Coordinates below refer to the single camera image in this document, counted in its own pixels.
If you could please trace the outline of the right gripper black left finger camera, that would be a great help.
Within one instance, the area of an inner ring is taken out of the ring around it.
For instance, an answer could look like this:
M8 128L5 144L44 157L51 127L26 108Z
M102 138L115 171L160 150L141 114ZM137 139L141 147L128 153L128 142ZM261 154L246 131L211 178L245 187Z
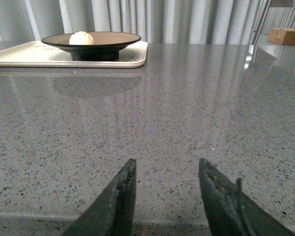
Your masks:
M136 199L136 160L129 159L64 236L129 236Z

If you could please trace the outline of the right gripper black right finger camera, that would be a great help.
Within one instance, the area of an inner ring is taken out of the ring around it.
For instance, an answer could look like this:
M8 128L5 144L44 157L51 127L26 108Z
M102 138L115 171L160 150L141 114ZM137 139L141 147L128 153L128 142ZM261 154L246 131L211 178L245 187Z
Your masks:
M294 236L262 210L210 162L199 160L199 181L205 214L213 236Z

